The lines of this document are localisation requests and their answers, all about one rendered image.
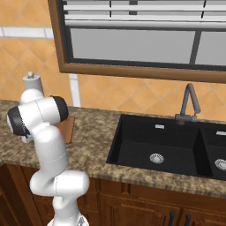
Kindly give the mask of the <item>wood framed window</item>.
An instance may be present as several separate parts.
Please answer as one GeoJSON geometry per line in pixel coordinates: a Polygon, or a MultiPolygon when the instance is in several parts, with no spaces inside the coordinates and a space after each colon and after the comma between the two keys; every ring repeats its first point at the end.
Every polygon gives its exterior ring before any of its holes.
{"type": "Polygon", "coordinates": [[[48,3],[61,72],[226,84],[226,29],[67,26],[48,3]]]}

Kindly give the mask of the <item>black double kitchen sink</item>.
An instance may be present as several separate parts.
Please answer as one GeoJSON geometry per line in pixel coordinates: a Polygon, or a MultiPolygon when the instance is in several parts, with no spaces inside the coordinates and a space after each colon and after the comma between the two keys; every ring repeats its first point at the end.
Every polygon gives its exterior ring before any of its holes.
{"type": "Polygon", "coordinates": [[[226,124],[121,115],[107,162],[226,181],[226,124]]]}

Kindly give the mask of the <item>white window blinds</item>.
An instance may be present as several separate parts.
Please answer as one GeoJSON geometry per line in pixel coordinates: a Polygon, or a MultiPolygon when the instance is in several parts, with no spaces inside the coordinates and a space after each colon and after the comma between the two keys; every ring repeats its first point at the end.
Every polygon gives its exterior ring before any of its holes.
{"type": "Polygon", "coordinates": [[[226,29],[226,0],[64,0],[67,26],[226,29]]]}

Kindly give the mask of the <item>brown wooden cupboard door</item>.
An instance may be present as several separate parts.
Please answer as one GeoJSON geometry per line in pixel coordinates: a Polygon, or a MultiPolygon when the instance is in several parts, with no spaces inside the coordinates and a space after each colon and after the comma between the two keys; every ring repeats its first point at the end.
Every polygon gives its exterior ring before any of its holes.
{"type": "Polygon", "coordinates": [[[189,226],[226,226],[226,214],[218,214],[205,210],[184,208],[179,226],[185,226],[185,217],[191,215],[189,226]]]}
{"type": "Polygon", "coordinates": [[[155,201],[140,201],[101,195],[102,226],[168,226],[175,212],[176,226],[180,208],[155,201]]]}

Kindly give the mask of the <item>brown wooden cupboard run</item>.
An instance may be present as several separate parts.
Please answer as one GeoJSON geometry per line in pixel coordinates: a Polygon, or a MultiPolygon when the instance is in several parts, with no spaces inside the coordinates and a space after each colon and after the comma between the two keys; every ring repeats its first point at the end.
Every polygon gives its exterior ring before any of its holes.
{"type": "Polygon", "coordinates": [[[0,226],[47,226],[54,216],[52,199],[32,194],[29,182],[36,168],[0,167],[0,226]]]}

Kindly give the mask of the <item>brown wooden cutting board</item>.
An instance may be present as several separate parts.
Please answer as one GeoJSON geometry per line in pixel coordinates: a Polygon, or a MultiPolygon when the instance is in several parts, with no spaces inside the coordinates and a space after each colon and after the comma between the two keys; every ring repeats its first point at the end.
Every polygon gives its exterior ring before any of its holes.
{"type": "Polygon", "coordinates": [[[56,127],[62,133],[64,142],[66,144],[70,144],[72,142],[74,120],[74,116],[68,116],[63,122],[56,124],[56,127]]]}

